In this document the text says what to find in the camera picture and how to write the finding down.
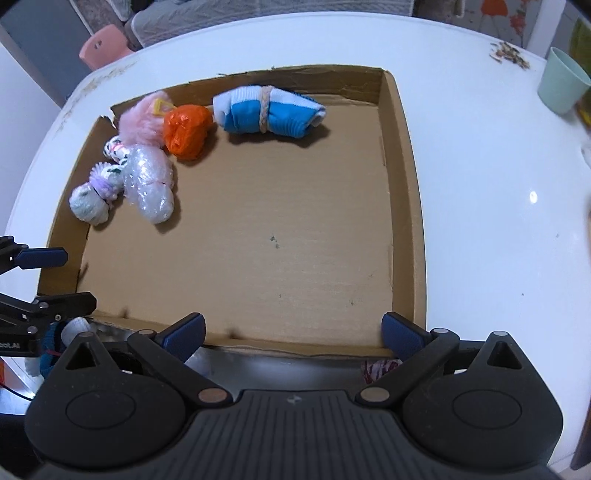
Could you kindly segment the blue ribbed sock roll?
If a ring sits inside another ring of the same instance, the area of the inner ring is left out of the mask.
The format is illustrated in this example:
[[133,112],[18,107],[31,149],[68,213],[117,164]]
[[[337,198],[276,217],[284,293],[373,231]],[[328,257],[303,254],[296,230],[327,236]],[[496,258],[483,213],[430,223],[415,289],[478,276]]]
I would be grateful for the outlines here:
[[77,335],[94,331],[84,317],[52,323],[41,340],[41,356],[25,360],[27,374],[46,378]]

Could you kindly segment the bubble wrap bundle purple band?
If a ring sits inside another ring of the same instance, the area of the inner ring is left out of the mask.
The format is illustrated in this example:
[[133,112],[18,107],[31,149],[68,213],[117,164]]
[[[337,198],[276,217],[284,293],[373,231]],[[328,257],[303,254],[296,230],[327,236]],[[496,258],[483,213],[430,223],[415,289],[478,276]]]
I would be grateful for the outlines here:
[[123,168],[119,164],[96,163],[88,180],[77,186],[69,197],[73,215],[91,226],[105,223],[113,203],[123,192]]

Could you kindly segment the clear bubble wrap bundle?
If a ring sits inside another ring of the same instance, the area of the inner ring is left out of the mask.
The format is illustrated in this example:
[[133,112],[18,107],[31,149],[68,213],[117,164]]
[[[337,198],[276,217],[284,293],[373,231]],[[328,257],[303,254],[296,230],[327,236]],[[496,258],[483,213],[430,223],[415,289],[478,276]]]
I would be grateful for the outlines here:
[[124,195],[151,224],[166,222],[174,210],[171,162],[155,146],[133,145],[124,167]]

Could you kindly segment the pink white teal sock roll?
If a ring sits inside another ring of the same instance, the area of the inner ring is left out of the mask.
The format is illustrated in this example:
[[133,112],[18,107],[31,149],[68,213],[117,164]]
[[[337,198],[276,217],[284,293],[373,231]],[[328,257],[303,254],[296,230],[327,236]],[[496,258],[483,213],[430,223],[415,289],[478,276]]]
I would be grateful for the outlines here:
[[362,364],[363,381],[367,385],[373,384],[391,371],[396,370],[401,364],[400,359],[367,360]]

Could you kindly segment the floral white sock roll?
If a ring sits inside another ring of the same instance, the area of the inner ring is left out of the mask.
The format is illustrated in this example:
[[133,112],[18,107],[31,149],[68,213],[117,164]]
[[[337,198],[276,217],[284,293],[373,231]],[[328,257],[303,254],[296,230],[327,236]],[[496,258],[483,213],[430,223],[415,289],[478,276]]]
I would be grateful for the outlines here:
[[127,164],[129,157],[129,148],[124,145],[118,135],[111,137],[103,147],[103,155],[124,167]]

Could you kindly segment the brown cardboard tray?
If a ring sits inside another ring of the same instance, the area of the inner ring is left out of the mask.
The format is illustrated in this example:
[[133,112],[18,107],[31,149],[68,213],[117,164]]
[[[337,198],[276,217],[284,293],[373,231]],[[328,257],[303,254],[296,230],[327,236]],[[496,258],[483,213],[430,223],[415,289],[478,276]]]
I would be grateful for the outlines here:
[[300,140],[215,129],[197,162],[174,166],[174,210],[153,225],[122,202],[92,228],[66,200],[48,243],[68,253],[41,295],[88,291],[94,318],[162,330],[198,312],[209,346],[281,356],[380,357],[384,314],[426,323],[416,165],[393,75],[311,65],[171,87],[176,104],[273,85],[325,105]]

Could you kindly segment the pink fluffy pompom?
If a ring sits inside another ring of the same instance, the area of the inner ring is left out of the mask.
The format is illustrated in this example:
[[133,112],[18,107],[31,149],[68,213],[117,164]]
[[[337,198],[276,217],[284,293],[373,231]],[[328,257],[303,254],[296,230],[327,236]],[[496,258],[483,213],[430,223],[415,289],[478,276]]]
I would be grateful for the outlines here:
[[164,91],[146,95],[121,115],[118,123],[121,142],[127,147],[147,145],[161,148],[164,145],[164,117],[174,108]]

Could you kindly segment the orange plastic ball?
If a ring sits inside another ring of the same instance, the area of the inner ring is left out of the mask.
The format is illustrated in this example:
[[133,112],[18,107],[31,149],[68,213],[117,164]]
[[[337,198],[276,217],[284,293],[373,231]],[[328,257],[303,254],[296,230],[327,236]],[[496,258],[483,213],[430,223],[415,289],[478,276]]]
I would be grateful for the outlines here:
[[186,104],[167,112],[163,120],[163,141],[179,161],[197,160],[213,126],[211,109]]

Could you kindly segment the pink chair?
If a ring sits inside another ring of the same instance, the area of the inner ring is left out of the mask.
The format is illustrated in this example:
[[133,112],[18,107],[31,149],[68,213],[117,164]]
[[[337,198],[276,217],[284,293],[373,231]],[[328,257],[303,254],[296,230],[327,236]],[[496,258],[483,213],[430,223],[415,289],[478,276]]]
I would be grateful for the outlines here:
[[82,45],[79,58],[91,70],[97,70],[132,53],[125,35],[115,25],[109,24]]

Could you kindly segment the blue white sock roll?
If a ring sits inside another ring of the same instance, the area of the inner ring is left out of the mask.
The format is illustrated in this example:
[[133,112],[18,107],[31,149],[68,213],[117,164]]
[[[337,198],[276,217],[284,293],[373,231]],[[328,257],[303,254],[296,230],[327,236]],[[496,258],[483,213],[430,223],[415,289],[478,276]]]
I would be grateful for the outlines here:
[[240,86],[212,99],[215,122],[230,134],[273,133],[301,139],[325,120],[325,106],[274,86]]

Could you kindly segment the mint green cup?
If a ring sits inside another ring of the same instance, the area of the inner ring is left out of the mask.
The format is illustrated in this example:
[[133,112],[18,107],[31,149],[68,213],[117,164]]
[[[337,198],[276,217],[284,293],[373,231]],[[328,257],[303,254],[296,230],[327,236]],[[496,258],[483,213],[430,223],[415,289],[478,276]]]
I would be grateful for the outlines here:
[[567,53],[551,47],[538,96],[557,115],[568,113],[590,88],[590,76]]

